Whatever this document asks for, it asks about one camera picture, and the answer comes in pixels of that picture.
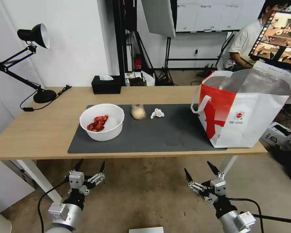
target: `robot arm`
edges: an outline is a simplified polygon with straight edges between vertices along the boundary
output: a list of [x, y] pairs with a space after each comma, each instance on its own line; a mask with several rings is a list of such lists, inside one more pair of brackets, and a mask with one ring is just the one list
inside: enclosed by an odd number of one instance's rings
[[220, 220], [225, 233], [250, 232], [251, 227], [256, 222], [255, 218], [250, 212], [238, 214], [237, 208], [225, 196], [227, 185], [224, 180], [224, 173], [219, 172], [210, 162], [207, 163], [216, 178], [199, 184], [194, 182], [189, 172], [184, 169], [189, 188], [213, 205], [216, 209], [216, 217]]
[[63, 203], [53, 203], [48, 210], [55, 227], [47, 233], [71, 233], [76, 230], [79, 215], [84, 208], [85, 196], [89, 194], [90, 189], [105, 179], [105, 162], [102, 163], [99, 173], [94, 176], [86, 176], [79, 171], [82, 162], [83, 159], [69, 172], [69, 198]]

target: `man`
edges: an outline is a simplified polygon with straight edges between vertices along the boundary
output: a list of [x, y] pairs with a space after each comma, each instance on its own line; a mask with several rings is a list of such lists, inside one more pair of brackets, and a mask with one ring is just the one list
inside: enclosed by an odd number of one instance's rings
[[[236, 34], [233, 43], [227, 50], [227, 54], [225, 54], [225, 56], [229, 56], [236, 62], [236, 66], [233, 68], [233, 71], [252, 68], [252, 66], [242, 60], [241, 57], [249, 56], [256, 39], [260, 35], [260, 32], [262, 31], [262, 28], [270, 17], [272, 11], [285, 11], [289, 6], [291, 6], [291, 0], [266, 0], [259, 19], [245, 26]], [[231, 70], [232, 62], [227, 61], [224, 64], [224, 67], [226, 70]]]

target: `black desk lamp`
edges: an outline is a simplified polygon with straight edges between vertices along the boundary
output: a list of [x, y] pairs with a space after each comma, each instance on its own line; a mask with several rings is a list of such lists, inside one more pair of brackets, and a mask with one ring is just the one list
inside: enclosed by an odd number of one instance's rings
[[[30, 57], [31, 55], [36, 53], [36, 45], [32, 44], [32, 42], [36, 42], [38, 45], [48, 49], [49, 48], [49, 35], [48, 31], [46, 30], [46, 27], [44, 24], [38, 24], [34, 26], [31, 30], [24, 30], [24, 29], [19, 29], [17, 31], [17, 35], [21, 40], [26, 41], [28, 44], [27, 48], [24, 50], [20, 51], [19, 53], [13, 55], [12, 57], [0, 62], [0, 71], [12, 76], [13, 78], [16, 78], [17, 80], [27, 84], [28, 86], [32, 87], [33, 89], [36, 90], [36, 94], [33, 96], [33, 100], [36, 103], [42, 104], [42, 103], [47, 103], [50, 101], [53, 101], [56, 99], [56, 92], [52, 90], [44, 90], [41, 88], [41, 85], [34, 83], [32, 81], [29, 81], [27, 79], [24, 79], [17, 74], [9, 71], [9, 68], [16, 65], [17, 63], [21, 62], [22, 60]], [[23, 52], [29, 50], [31, 53], [20, 58], [17, 60], [11, 60], [14, 57], [22, 54]]]

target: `red food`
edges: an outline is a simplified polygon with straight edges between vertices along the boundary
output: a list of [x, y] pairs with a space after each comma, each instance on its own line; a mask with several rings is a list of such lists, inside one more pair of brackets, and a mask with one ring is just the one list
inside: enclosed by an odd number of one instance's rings
[[106, 123], [106, 121], [108, 120], [108, 118], [109, 118], [108, 115], [95, 117], [94, 118], [94, 122], [93, 123], [90, 123], [87, 126], [87, 130], [93, 131], [93, 132], [102, 131], [104, 129], [104, 124]]

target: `red and white bag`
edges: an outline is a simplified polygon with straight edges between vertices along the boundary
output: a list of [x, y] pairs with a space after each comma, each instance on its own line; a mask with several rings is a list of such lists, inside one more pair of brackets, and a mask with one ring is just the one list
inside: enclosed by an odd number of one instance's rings
[[253, 147], [291, 95], [291, 74], [257, 62], [253, 69], [215, 71], [200, 86], [198, 114], [215, 148]]

